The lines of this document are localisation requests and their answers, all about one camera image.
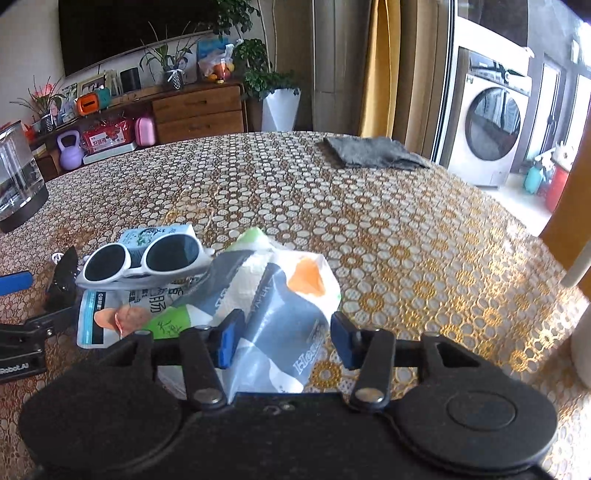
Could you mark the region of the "white blue food sachet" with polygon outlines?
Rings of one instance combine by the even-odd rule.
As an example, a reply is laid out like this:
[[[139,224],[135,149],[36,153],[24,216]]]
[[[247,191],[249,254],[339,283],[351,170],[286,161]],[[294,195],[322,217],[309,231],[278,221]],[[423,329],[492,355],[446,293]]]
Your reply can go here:
[[[184,302],[195,278],[140,290],[86,290],[77,320],[77,346],[107,348],[127,335],[147,330],[156,339],[175,338],[190,327],[208,328],[213,315]]]

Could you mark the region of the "white tissue pack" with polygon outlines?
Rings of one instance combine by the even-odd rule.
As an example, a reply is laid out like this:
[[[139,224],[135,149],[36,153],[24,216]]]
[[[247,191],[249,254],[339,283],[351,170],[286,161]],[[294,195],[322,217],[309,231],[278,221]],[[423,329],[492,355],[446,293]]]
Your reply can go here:
[[[238,312],[238,333],[212,355],[228,398],[301,393],[339,301],[341,289],[324,256],[288,250],[250,228],[146,327],[157,339],[175,338],[189,327],[212,331]]]

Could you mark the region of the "white sunglasses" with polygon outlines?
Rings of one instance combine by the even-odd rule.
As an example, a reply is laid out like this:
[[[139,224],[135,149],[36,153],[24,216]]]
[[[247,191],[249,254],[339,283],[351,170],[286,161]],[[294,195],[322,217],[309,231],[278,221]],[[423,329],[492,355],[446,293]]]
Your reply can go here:
[[[86,290],[140,290],[165,286],[207,270],[211,253],[188,233],[168,233],[152,240],[134,262],[122,243],[93,252],[76,278]]]

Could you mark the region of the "glass electric kettle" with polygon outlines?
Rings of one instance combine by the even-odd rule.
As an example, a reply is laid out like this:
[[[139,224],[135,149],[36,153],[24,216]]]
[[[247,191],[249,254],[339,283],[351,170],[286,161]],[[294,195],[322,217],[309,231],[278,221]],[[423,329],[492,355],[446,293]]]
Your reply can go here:
[[[0,229],[10,233],[44,206],[48,190],[21,121],[1,129],[0,157]]]

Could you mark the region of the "purple kettlebell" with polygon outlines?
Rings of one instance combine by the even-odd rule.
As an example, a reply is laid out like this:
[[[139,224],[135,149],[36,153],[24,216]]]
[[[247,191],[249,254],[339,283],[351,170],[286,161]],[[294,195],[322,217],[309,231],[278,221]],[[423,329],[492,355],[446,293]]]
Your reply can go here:
[[[74,139],[71,145],[66,146],[63,141],[72,137]],[[56,138],[56,143],[60,151],[60,166],[65,171],[72,171],[82,165],[84,150],[80,144],[80,134],[77,130],[69,130],[61,133]]]

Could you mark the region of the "red gift box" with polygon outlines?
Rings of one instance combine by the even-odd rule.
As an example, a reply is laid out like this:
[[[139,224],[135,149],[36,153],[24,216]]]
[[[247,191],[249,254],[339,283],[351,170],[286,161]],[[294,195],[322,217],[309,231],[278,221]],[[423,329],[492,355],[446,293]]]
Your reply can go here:
[[[133,141],[133,122],[122,118],[106,121],[85,130],[81,136],[86,153],[95,154]]]

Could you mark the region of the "pink small case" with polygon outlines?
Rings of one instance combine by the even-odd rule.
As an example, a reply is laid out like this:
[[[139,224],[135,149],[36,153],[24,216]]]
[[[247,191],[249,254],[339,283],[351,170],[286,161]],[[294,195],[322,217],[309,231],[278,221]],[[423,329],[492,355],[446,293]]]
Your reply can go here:
[[[139,147],[151,147],[156,144],[156,127],[151,116],[141,116],[135,120],[134,137]]]

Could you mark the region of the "white pitcher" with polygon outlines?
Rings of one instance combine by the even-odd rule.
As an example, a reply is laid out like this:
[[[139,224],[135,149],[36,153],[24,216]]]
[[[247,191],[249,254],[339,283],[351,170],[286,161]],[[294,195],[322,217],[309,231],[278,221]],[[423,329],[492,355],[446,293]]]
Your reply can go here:
[[[573,265],[561,280],[565,288],[577,286],[590,269],[590,242],[587,242]],[[570,336],[570,355],[575,372],[581,382],[591,386],[591,305],[582,314]]]

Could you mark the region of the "wooden drawer cabinet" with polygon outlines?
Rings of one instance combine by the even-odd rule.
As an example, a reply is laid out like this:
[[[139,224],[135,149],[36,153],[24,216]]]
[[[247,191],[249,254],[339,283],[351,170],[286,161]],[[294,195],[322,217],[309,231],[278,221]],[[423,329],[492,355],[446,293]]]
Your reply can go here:
[[[201,85],[152,101],[157,138],[172,143],[244,133],[242,85]]]

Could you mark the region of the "white plant pot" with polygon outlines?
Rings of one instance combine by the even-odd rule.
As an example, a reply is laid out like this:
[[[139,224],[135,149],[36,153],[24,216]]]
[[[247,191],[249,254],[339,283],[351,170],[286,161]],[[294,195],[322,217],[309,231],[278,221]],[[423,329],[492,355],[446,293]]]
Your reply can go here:
[[[301,91],[298,89],[277,89],[263,99],[263,132],[287,132],[294,129]]]

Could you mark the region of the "yellow curtain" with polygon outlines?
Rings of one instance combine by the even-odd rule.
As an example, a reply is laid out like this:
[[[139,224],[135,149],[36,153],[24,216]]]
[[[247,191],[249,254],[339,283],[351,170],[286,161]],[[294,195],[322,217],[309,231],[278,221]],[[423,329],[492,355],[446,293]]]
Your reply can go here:
[[[370,7],[367,65],[359,135],[391,137],[401,57],[401,1],[376,0]]]

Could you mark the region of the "green leafy plant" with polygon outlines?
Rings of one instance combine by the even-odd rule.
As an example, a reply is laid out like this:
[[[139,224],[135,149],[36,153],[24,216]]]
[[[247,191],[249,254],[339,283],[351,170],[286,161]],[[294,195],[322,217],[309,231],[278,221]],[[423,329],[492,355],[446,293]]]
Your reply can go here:
[[[277,72],[270,60],[263,2],[218,0],[216,5],[218,13],[211,30],[219,38],[229,36],[232,31],[238,34],[232,59],[245,86],[246,97],[263,101],[280,90],[287,90],[294,96],[300,94],[294,72]]]

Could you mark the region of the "black television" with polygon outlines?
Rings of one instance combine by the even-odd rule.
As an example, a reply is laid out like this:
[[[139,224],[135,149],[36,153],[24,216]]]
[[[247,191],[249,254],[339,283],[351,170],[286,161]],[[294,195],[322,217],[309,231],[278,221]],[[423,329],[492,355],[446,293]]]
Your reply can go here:
[[[214,23],[216,1],[58,2],[64,74],[69,76],[143,45],[199,32]]]

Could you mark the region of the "bag of fruit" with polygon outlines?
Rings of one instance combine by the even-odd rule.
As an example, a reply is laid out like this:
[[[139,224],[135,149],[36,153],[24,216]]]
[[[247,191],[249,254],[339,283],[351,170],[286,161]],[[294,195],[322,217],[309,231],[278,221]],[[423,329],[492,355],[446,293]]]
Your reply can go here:
[[[242,39],[230,42],[228,38],[211,38],[197,43],[197,67],[201,81],[224,83],[235,70],[233,51],[242,44]]]

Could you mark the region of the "white washing machine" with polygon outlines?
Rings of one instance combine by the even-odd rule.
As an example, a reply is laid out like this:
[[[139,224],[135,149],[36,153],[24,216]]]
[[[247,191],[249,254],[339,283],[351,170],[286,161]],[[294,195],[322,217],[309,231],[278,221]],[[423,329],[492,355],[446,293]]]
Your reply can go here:
[[[468,184],[499,188],[522,134],[534,57],[528,47],[459,16],[456,81],[442,165]]]

